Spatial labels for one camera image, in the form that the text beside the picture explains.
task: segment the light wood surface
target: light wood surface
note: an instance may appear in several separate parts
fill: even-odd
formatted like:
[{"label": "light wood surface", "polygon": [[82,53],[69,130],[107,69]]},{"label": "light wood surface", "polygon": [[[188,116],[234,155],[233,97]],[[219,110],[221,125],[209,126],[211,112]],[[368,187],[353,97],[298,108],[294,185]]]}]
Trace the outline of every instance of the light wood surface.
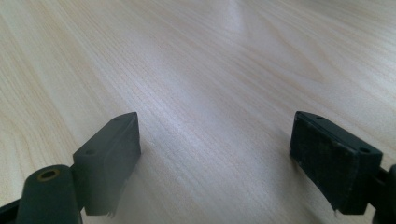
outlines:
[{"label": "light wood surface", "polygon": [[388,169],[395,75],[393,0],[0,0],[0,204],[136,111],[118,215],[86,223],[370,223],[293,165],[293,116],[334,121]]}]

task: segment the hole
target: hole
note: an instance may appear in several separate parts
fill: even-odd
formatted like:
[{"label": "hole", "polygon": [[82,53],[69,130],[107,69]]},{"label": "hole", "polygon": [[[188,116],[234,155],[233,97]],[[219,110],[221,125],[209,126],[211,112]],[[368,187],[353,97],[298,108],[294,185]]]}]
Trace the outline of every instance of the hole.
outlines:
[{"label": "hole", "polygon": [[55,178],[56,176],[58,176],[59,173],[60,173],[60,171],[57,169],[47,170],[47,171],[44,171],[43,173],[41,173],[38,176],[37,180],[40,182],[49,181],[49,180]]},{"label": "hole", "polygon": [[362,152],[362,153],[370,153],[370,149],[365,148],[365,147],[359,148],[359,151]]},{"label": "hole", "polygon": [[93,154],[95,154],[95,150],[93,150],[93,149],[88,149],[86,152],[85,152],[85,154],[87,154],[87,155],[93,155]]}]

